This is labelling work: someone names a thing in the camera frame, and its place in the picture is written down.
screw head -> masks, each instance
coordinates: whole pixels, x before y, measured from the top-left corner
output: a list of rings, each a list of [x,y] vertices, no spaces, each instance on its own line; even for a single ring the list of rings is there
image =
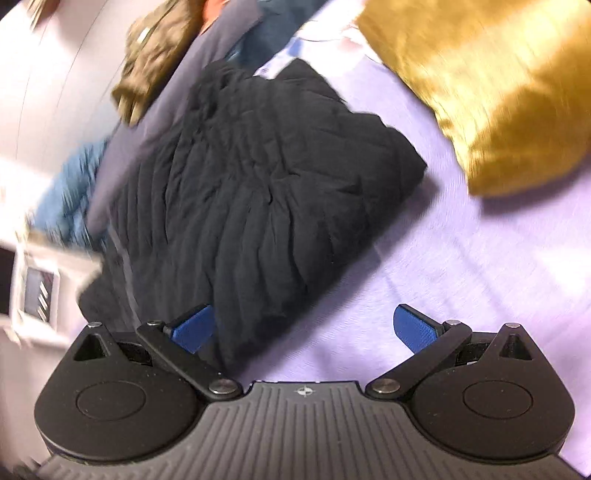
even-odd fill
[[[393,378],[378,378],[372,382],[371,389],[376,393],[387,395],[400,390],[400,383]]]
[[[164,330],[164,322],[162,320],[150,320],[148,325],[160,331]]]
[[[209,384],[209,390],[216,395],[230,395],[238,390],[238,384],[229,378],[219,378]]]

gray blanket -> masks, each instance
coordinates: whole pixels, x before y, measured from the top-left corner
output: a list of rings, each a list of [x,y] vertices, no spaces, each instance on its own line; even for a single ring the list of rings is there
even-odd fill
[[[260,19],[257,0],[232,0],[215,23],[199,35],[158,99],[142,121],[131,128],[120,124],[107,146],[96,176],[95,192],[86,215],[93,237],[102,236],[115,196],[138,165],[154,152],[161,137],[184,115],[189,90],[208,64],[224,58]]]

ridged gray plate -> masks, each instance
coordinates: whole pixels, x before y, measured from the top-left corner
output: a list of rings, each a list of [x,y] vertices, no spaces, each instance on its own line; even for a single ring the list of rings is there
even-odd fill
[[[423,438],[396,403],[356,382],[253,385],[214,403],[168,451],[138,463],[82,465],[54,456],[45,480],[580,480],[549,456],[528,464],[470,462]]]

dark teal cloth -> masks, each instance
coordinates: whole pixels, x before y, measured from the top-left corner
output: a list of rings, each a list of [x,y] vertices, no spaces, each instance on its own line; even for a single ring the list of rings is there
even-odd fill
[[[326,0],[259,0],[262,20],[242,37],[228,59],[254,72],[283,49],[325,3]]]

blue fabric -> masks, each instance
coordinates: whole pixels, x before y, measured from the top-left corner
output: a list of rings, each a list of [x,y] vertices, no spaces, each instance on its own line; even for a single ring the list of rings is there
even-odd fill
[[[259,0],[263,19],[242,37],[227,58],[243,68],[257,70],[284,48],[325,3],[326,0]]]
[[[96,249],[88,235],[85,216],[95,188],[96,172],[108,140],[80,147],[61,169],[47,190],[31,222],[31,227],[62,247]]]

